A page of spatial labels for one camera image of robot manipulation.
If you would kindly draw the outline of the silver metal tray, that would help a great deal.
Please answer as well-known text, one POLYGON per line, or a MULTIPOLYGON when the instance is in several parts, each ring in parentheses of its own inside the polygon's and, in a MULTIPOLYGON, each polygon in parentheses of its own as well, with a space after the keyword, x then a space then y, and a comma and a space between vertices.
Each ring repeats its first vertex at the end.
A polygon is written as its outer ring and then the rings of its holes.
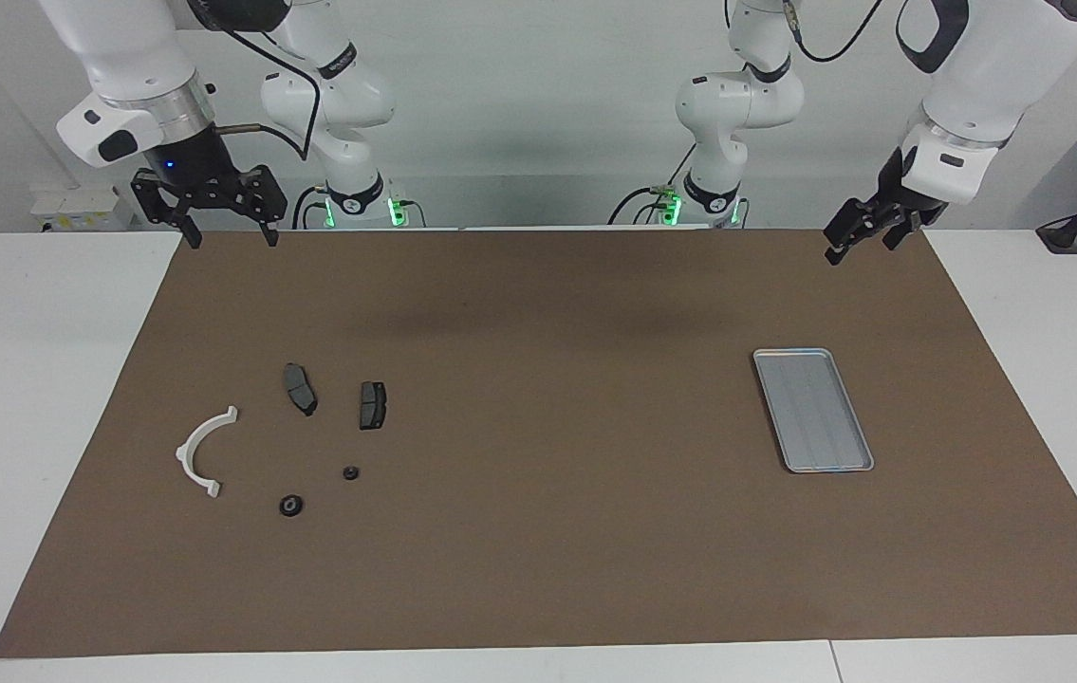
POLYGON ((752 360, 787 471, 873 470, 873 455, 829 350, 760 347, 752 360))

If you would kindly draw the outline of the white power strip box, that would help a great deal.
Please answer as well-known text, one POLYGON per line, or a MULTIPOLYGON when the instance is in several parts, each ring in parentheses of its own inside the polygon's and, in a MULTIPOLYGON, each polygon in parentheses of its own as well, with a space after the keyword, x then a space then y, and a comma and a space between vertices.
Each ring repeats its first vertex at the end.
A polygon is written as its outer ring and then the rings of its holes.
POLYGON ((34 192, 29 215, 40 231, 126 231, 134 224, 132 209, 114 186, 34 192))

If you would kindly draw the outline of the long dark brake pad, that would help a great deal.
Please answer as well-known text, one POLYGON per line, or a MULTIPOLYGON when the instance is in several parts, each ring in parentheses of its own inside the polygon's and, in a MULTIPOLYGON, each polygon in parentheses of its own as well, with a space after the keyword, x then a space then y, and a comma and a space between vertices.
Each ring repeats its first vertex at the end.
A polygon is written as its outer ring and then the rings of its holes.
POLYGON ((306 375, 306 370, 296 363, 286 363, 283 370, 283 384, 286 389, 286 398, 290 399, 300 414, 306 416, 314 415, 318 407, 318 398, 314 394, 312 385, 306 375))

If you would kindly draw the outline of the short dark brake pad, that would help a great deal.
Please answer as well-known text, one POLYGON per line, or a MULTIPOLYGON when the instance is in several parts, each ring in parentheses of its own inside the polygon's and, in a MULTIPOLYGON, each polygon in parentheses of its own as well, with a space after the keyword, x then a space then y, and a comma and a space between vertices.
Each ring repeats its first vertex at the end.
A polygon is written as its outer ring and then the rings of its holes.
POLYGON ((386 385, 381 381, 365 381, 360 386, 359 429, 377 431, 383 426, 387 406, 386 385))

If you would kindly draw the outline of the brown table mat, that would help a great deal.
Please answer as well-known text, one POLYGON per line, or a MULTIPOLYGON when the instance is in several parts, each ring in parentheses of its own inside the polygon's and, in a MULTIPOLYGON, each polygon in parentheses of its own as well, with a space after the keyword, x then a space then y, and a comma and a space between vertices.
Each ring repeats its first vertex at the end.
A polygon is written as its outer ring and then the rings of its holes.
POLYGON ((1077 633, 1077 496, 936 252, 830 267, 825 247, 178 247, 0 657, 1077 633), (830 351, 872 471, 786 470, 760 347, 830 351), (386 385, 377 431, 365 381, 386 385), (174 450, 230 405, 195 455, 213 500, 174 450))

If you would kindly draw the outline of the white curved plastic bracket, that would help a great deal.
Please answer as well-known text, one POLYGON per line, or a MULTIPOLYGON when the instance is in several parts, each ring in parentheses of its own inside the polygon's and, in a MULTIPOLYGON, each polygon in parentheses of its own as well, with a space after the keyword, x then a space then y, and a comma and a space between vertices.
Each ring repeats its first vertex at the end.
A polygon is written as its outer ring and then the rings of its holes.
POLYGON ((188 433, 185 441, 174 450, 176 461, 182 468, 183 472, 185 472, 187 479, 193 484, 199 485, 205 493, 213 498, 213 500, 216 500, 216 497, 220 496, 222 485, 220 480, 215 480, 212 477, 205 477, 199 471, 196 471, 195 455, 205 438, 215 432, 216 429, 237 423, 238 417, 238 407, 234 405, 227 406, 226 412, 223 412, 223 414, 210 416, 210 418, 205 419, 199 426, 196 426, 188 433))

